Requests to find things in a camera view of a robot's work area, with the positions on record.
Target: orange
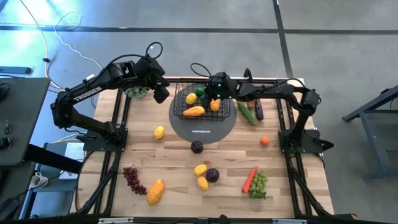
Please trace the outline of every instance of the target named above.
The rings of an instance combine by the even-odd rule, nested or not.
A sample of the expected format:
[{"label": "orange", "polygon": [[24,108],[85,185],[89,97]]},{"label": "orange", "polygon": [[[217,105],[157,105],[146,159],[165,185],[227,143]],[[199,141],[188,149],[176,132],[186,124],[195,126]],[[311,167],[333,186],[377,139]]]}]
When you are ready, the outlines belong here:
[{"label": "orange", "polygon": [[262,136],[260,139],[261,144],[267,146],[269,144],[269,137],[268,136]]}]

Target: wooden table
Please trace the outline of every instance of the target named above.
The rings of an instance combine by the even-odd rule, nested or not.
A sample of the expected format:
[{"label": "wooden table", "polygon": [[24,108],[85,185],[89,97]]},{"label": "wooden table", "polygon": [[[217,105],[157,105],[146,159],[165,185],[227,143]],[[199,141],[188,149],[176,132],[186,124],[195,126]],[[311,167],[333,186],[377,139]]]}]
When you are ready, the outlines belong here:
[{"label": "wooden table", "polygon": [[[111,120],[116,92],[107,90],[99,95],[95,119]],[[127,121],[129,136],[121,157],[112,216],[219,217],[224,214],[235,218],[294,217],[285,158],[279,149],[276,101],[261,100],[264,120],[257,126],[249,124],[238,111],[234,129],[224,139],[205,145],[201,154],[194,154],[190,143],[180,138],[170,125],[168,110],[175,94],[175,84],[170,85],[169,92],[170,96],[162,104],[155,102],[152,93],[131,101]],[[154,129],[159,125],[165,128],[165,135],[156,140]],[[313,128],[312,118],[306,128]],[[270,137],[270,144],[266,147],[260,145],[262,135]],[[103,157],[103,152],[95,152],[84,165],[78,186],[79,206],[98,185]],[[312,154],[303,154],[302,157],[309,189],[326,211],[333,213],[321,160]],[[155,179],[164,180],[165,192],[158,205],[149,206],[144,195],[136,195],[127,186],[122,168],[133,164],[138,168],[139,180],[148,189]],[[206,192],[198,188],[197,177],[192,174],[193,168],[199,164],[217,168],[220,172],[219,181],[210,184]],[[251,199],[241,192],[244,181],[256,165],[268,175],[266,200]],[[105,207],[108,187],[109,184],[104,191],[101,211]],[[304,212],[301,190],[297,192]]]}]

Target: wire basket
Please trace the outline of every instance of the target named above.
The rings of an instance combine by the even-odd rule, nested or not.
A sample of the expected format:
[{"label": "wire basket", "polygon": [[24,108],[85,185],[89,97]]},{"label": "wire basket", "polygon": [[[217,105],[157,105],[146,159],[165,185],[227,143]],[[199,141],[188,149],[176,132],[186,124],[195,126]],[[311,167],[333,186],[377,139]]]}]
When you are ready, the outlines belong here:
[{"label": "wire basket", "polygon": [[188,105],[185,102],[186,97],[190,93],[194,93],[198,87],[205,88],[204,83],[190,83],[190,82],[177,82],[175,86],[175,98],[174,98],[174,115],[180,119],[197,119],[197,120],[209,120],[209,121],[223,121],[231,114],[231,100],[222,100],[220,109],[214,112],[210,109],[210,106],[205,108],[205,114],[200,116],[189,116],[183,115],[183,112],[193,106],[202,106],[199,97],[194,104]]}]

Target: gray floor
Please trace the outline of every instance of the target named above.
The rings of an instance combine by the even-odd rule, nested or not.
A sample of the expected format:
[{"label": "gray floor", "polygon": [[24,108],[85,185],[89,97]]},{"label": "gray floor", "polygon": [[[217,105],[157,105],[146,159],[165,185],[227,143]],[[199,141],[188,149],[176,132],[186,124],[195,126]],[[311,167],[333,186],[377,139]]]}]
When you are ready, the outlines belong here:
[{"label": "gray floor", "polygon": [[[255,28],[276,29],[272,0],[25,0],[41,24],[56,24],[69,11],[83,16],[82,26]],[[279,0],[285,29],[398,29],[398,1],[394,0]],[[62,24],[75,24],[70,16]],[[33,24],[17,0],[8,0],[0,12],[0,25]],[[52,59],[50,76],[61,86],[73,86],[98,67],[63,46],[53,32],[45,33]],[[62,32],[63,39],[105,65],[126,53],[143,54],[147,44],[164,45],[159,59],[168,75],[193,75],[191,62],[204,63],[211,71],[241,76],[246,67],[256,77],[286,77],[278,34],[161,33],[161,32]],[[24,65],[32,77],[44,76],[44,45],[37,31],[0,31],[1,65]],[[359,120],[345,124],[341,117],[398,84],[398,35],[286,35],[294,77],[304,78],[323,99],[315,115],[322,138],[335,143],[325,153],[326,175],[335,213],[356,213],[361,219],[397,222],[397,179],[365,183],[362,177],[375,171],[370,147]],[[52,122],[49,92],[37,122],[32,143],[56,141],[69,133]],[[398,108],[398,101],[392,105]],[[89,101],[76,106],[93,116]],[[40,195],[37,203],[67,195]],[[67,207],[39,210],[58,215]]]}]

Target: carrot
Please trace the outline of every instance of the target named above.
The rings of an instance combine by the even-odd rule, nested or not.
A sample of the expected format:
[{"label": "carrot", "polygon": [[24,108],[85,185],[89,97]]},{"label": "carrot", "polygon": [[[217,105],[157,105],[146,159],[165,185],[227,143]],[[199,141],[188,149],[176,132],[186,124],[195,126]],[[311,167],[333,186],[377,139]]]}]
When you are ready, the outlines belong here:
[{"label": "carrot", "polygon": [[245,181],[245,183],[243,185],[243,188],[242,188],[242,192],[243,193],[248,193],[249,192],[250,184],[251,184],[251,181],[254,178],[254,175],[256,174],[257,168],[258,168],[258,166],[255,166],[253,168],[253,170],[250,172],[248,179]]}]

